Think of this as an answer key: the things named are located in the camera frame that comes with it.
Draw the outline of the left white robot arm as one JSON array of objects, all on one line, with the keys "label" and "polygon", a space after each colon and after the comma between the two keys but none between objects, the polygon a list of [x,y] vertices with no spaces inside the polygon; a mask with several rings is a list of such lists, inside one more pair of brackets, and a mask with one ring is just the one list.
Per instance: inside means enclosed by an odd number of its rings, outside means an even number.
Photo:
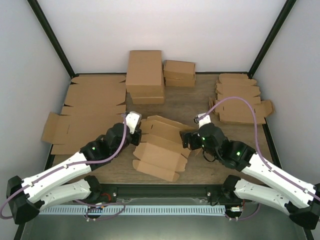
[{"label": "left white robot arm", "polygon": [[102,189],[96,177],[87,176],[73,184],[68,182],[109,164],[128,145],[138,146],[142,136],[140,125],[130,120],[116,123],[106,134],[87,143],[62,163],[31,177],[10,178],[6,198],[14,223],[29,222],[40,211],[64,202],[97,202]]}]

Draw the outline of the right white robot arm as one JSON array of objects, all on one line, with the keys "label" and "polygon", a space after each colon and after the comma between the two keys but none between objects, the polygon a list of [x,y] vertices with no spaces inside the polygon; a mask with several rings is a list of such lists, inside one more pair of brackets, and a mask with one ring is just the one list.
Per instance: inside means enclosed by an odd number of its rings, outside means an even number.
[{"label": "right white robot arm", "polygon": [[320,221],[320,186],[302,181],[261,157],[249,145],[228,140],[213,123],[198,130],[181,131],[182,146],[202,149],[228,169],[254,177],[265,186],[250,183],[230,175],[222,188],[223,198],[229,202],[239,199],[255,201],[286,215],[297,225],[314,230]]}]

